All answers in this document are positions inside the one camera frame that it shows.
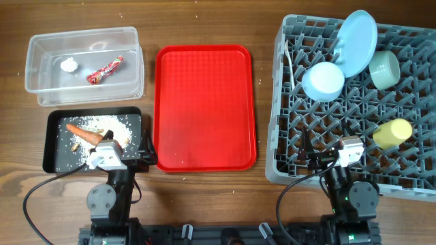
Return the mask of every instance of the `red tray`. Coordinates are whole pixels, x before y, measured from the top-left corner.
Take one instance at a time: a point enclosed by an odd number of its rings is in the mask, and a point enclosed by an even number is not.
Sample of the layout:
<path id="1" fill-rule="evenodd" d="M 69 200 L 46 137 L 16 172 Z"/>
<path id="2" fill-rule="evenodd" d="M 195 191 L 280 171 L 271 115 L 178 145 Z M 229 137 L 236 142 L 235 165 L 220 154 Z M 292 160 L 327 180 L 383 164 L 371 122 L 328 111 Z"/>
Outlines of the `red tray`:
<path id="1" fill-rule="evenodd" d="M 253 81 L 246 48 L 167 46 L 157 54 L 155 81 L 158 168 L 239 171 L 254 164 Z"/>

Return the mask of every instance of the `orange carrot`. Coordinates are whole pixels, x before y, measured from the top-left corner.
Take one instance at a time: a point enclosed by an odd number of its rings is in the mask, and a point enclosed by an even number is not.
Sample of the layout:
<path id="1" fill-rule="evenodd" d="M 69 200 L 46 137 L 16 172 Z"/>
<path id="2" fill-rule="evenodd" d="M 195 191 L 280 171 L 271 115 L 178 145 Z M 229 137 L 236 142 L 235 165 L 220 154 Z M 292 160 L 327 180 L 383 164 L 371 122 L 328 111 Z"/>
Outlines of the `orange carrot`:
<path id="1" fill-rule="evenodd" d="M 79 129 L 78 127 L 71 124 L 67 124 L 67 129 L 68 131 L 72 132 L 78 137 L 81 137 L 82 139 L 86 140 L 88 143 L 94 146 L 98 145 L 98 143 L 103 139 L 103 136 L 98 133 Z"/>

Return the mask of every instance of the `dish rack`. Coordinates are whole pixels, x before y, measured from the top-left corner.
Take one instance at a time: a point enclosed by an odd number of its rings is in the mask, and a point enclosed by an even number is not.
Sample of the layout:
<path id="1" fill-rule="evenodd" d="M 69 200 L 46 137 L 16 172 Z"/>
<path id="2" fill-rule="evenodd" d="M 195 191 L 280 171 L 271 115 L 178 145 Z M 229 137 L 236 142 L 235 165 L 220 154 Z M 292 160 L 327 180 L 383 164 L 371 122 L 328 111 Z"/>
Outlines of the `dish rack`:
<path id="1" fill-rule="evenodd" d="M 343 136 L 341 121 L 347 120 L 366 145 L 360 163 L 351 168 L 353 177 L 378 183 L 382 195 L 436 201 L 436 30 L 377 24 L 376 51 L 391 50 L 396 55 L 401 68 L 399 83 L 379 91 L 367 67 L 346 78 L 337 99 L 320 103 L 305 95 L 301 78 L 316 63 L 338 59 L 334 47 L 343 21 L 293 14 L 283 19 L 275 38 L 266 177 L 277 184 L 290 184 L 312 174 L 308 162 L 295 162 L 302 128 L 308 128 L 314 149 L 323 151 Z M 286 39 L 293 56 L 293 91 L 284 56 Z M 378 125 L 395 118 L 408 120 L 413 135 L 400 146 L 382 150 L 371 134 Z M 319 188 L 319 177 L 302 185 Z"/>

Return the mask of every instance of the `wooden table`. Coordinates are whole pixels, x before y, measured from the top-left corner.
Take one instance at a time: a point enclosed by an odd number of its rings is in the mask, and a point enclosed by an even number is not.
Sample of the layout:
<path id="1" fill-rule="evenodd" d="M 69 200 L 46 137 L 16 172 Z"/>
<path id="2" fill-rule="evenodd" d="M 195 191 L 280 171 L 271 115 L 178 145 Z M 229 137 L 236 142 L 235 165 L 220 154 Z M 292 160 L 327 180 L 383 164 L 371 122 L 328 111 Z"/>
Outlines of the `wooden table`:
<path id="1" fill-rule="evenodd" d="M 434 1 L 117 1 L 3 0 L 0 3 L 0 244 L 43 244 L 22 214 L 23 197 L 48 179 L 42 171 L 47 116 L 26 92 L 24 74 L 31 36 L 106 27 L 137 28 L 146 60 L 145 96 L 138 100 L 62 107 L 134 105 L 153 115 L 157 52 L 169 44 L 242 44 L 253 58 L 258 161 L 234 173 L 165 174 L 152 167 L 138 174 L 143 191 L 131 216 L 142 224 L 277 224 L 275 203 L 284 186 L 264 175 L 266 134 L 273 84 L 274 38 L 286 14 L 346 18 L 364 9 L 378 23 L 436 28 Z M 78 230 L 91 224 L 86 196 L 104 173 L 79 175 L 50 183 L 29 200 L 29 213 L 55 244 L 77 244 Z M 377 208 L 384 244 L 436 243 L 433 203 L 382 197 Z M 317 189 L 296 187 L 282 203 L 285 221 L 318 221 L 331 212 Z"/>

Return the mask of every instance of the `candy wrapper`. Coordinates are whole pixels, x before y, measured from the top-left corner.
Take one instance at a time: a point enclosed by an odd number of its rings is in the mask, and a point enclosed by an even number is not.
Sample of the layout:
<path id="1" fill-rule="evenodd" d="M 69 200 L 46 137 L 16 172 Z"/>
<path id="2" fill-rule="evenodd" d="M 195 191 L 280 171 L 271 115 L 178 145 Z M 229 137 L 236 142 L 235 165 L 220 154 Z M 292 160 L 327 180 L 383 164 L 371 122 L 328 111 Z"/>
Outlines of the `candy wrapper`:
<path id="1" fill-rule="evenodd" d="M 87 80 L 90 84 L 99 84 L 100 80 L 102 78 L 105 78 L 111 74 L 113 74 L 116 69 L 118 69 L 118 66 L 120 65 L 121 61 L 123 61 L 123 57 L 118 56 L 113 62 L 111 62 L 109 65 L 99 69 L 98 71 L 92 73 L 91 75 L 87 76 Z"/>

